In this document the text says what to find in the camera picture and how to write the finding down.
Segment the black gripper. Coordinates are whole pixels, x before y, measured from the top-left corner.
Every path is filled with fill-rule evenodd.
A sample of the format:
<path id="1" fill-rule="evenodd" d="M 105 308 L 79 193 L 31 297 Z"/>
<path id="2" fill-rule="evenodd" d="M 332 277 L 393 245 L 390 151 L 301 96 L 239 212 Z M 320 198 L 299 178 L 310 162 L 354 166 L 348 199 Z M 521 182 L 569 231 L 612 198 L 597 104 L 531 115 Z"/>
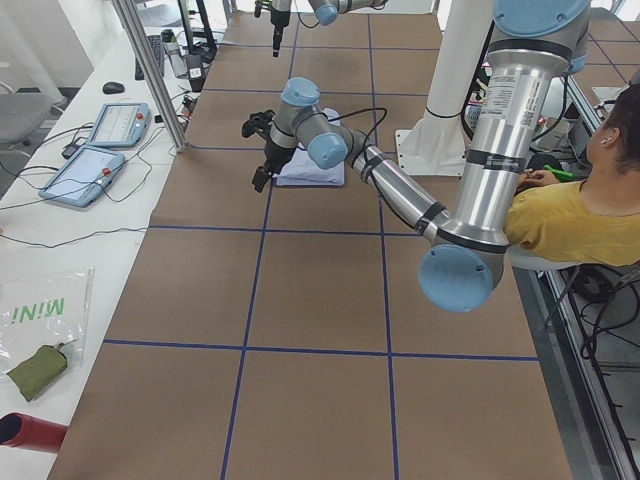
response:
<path id="1" fill-rule="evenodd" d="M 271 10 L 270 16 L 271 24 L 274 26 L 273 41 L 272 41 L 272 56 L 278 58 L 281 49 L 282 35 L 284 29 L 290 23 L 290 11 L 289 10 Z"/>
<path id="2" fill-rule="evenodd" d="M 264 147 L 265 162 L 257 167 L 252 178 L 254 190 L 262 193 L 265 186 L 271 181 L 273 173 L 280 173 L 284 166 L 292 160 L 295 151 L 296 146 L 282 147 L 268 139 Z"/>

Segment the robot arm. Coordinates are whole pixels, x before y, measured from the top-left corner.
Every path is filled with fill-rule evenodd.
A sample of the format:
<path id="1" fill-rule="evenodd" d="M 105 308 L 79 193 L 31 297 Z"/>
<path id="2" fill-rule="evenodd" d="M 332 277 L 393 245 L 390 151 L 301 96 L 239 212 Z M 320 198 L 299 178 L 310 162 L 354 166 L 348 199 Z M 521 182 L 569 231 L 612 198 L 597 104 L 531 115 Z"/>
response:
<path id="1" fill-rule="evenodd" d="M 263 10 L 270 14 L 270 23 L 273 26 L 272 56 L 279 57 L 284 30 L 289 26 L 291 18 L 291 1 L 273 0 L 256 1 L 254 16 L 259 18 Z M 319 0 L 310 1 L 312 13 L 319 25 L 327 26 L 333 23 L 339 15 L 363 8 L 379 10 L 385 7 L 386 1 L 357 1 L 357 0 Z"/>
<path id="2" fill-rule="evenodd" d="M 337 125 L 309 79 L 289 79 L 277 109 L 252 114 L 265 161 L 256 190 L 303 148 L 323 170 L 347 164 L 431 242 L 419 269 L 424 295 L 468 312 L 501 280 L 503 226 L 552 81 L 582 68 L 586 1 L 455 1 L 422 118 L 397 134 L 389 160 L 369 134 Z"/>

